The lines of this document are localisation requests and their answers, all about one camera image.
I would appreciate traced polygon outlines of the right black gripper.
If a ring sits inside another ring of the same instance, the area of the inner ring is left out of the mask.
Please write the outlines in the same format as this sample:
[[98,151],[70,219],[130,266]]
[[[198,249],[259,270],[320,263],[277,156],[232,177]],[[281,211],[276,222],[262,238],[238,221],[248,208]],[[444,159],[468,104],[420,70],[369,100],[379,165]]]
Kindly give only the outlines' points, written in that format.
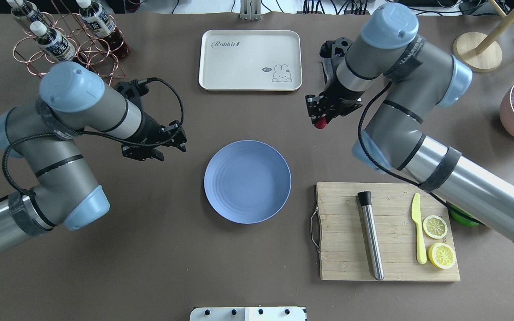
[[336,77],[337,67],[345,62],[345,54],[353,41],[337,38],[326,41],[320,47],[323,73],[326,81],[324,90],[319,95],[306,95],[306,107],[312,124],[320,117],[325,117],[327,124],[337,116],[346,116],[362,106],[361,93],[353,92]]

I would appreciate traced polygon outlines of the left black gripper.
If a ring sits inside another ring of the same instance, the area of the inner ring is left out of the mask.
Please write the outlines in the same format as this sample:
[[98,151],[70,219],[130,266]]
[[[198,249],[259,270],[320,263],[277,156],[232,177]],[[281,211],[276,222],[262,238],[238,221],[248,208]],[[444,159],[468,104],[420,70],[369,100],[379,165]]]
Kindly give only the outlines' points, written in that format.
[[[141,98],[148,94],[148,84],[151,82],[161,82],[173,92],[180,107],[179,120],[174,120],[167,126],[163,126],[143,110]],[[134,79],[130,82],[118,82],[114,89],[129,102],[134,103],[141,116],[137,132],[124,139],[125,143],[121,145],[121,152],[124,157],[138,161],[157,159],[163,162],[165,160],[163,153],[157,150],[159,146],[177,148],[181,152],[186,152],[187,138],[183,129],[184,107],[173,86],[161,78],[147,78],[145,80]]]

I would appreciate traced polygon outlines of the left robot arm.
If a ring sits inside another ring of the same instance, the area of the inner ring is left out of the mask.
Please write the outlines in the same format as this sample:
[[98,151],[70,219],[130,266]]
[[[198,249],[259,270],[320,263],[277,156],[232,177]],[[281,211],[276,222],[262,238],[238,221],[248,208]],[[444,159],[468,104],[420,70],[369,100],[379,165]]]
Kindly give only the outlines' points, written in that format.
[[186,151],[183,118],[163,126],[143,109],[141,97],[158,81],[112,88],[80,64],[60,62],[42,77],[35,100],[0,116],[1,167],[14,188],[0,199],[0,253],[59,225],[79,230],[109,211],[76,137],[116,141],[138,161],[163,161],[159,146]]

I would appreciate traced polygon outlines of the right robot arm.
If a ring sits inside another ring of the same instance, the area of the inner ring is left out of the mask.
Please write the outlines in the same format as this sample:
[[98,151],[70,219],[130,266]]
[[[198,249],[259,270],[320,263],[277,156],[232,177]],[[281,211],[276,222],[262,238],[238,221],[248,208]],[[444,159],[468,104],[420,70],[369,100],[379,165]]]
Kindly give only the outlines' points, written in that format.
[[355,41],[339,38],[323,51],[326,87],[307,95],[311,122],[321,129],[361,107],[359,98],[379,76],[391,82],[373,118],[358,128],[354,155],[375,170],[395,169],[412,184],[444,199],[514,242],[514,185],[465,158],[420,128],[435,107],[449,107],[467,91],[473,72],[418,34],[419,21],[398,3],[378,7]]

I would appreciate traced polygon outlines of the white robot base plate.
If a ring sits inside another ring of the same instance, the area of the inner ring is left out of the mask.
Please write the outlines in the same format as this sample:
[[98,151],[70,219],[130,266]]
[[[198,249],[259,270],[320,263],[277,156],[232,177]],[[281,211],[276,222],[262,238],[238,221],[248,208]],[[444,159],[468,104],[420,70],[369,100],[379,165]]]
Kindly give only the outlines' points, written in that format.
[[191,311],[190,321],[307,321],[306,307],[198,307]]

